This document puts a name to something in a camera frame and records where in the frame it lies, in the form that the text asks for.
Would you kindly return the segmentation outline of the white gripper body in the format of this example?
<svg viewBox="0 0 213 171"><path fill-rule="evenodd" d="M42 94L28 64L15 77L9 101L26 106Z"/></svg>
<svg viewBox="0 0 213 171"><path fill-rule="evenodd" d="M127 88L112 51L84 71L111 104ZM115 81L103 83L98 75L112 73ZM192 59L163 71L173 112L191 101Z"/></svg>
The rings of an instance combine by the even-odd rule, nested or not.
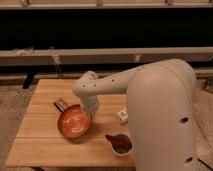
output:
<svg viewBox="0 0 213 171"><path fill-rule="evenodd" d="M99 101L96 96L88 96L81 98L81 107L87 115L92 117L99 108Z"/></svg>

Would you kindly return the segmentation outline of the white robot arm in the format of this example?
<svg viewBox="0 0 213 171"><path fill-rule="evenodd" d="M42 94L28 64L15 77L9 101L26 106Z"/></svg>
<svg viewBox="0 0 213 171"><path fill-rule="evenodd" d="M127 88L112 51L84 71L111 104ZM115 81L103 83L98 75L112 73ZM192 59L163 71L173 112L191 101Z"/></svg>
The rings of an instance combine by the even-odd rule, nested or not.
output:
<svg viewBox="0 0 213 171"><path fill-rule="evenodd" d="M192 97L196 76L183 60L139 66L99 79L85 73L73 85L89 113L99 94L127 97L127 114L136 171L198 171Z"/></svg>

